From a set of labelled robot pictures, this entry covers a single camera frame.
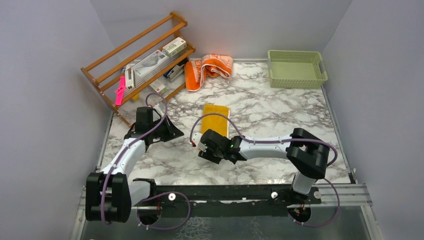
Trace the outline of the brown yellow bear towel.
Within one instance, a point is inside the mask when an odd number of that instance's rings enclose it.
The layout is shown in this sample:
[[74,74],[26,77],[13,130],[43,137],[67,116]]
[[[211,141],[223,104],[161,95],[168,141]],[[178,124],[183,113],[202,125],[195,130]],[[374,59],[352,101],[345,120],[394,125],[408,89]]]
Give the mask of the brown yellow bear towel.
[[[217,113],[222,114],[226,117],[230,115],[230,108],[222,105],[214,105],[214,104],[205,104],[203,108],[203,115]],[[200,132],[204,134],[207,130],[213,130],[219,133],[222,136],[229,136],[229,123],[228,121],[221,116],[218,115],[209,115],[203,117],[201,120],[201,129]]]

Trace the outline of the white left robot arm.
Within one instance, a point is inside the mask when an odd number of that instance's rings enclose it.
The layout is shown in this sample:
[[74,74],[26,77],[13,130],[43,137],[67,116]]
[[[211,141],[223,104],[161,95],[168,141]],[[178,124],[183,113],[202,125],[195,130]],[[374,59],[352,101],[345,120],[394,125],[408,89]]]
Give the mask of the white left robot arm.
[[129,175],[150,145],[182,136],[184,133],[157,109],[138,107],[135,123],[124,135],[116,156],[100,172],[91,172],[86,178],[86,220],[107,225],[125,223],[134,204],[139,201],[147,206],[155,203],[155,181],[142,178],[129,183]]

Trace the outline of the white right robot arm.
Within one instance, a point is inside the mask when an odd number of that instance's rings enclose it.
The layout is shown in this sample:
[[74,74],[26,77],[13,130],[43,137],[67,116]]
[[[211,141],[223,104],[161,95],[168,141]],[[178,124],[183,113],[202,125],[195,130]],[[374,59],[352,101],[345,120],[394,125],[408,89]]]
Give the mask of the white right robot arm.
[[199,157],[219,164],[228,160],[235,164],[258,158],[290,161],[297,173],[288,190],[289,199],[300,204],[309,196],[315,181],[324,179],[333,147],[303,128],[295,128],[288,136],[254,138],[243,135],[232,138],[208,129],[194,133],[191,144],[199,149]]

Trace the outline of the orange white towel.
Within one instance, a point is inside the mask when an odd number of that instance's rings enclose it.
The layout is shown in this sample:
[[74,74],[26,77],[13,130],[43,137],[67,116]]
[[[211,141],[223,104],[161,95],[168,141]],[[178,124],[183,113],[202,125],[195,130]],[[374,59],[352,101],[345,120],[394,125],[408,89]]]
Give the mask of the orange white towel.
[[207,54],[184,65],[185,86],[189,92],[198,91],[207,78],[232,76],[234,60],[230,56]]

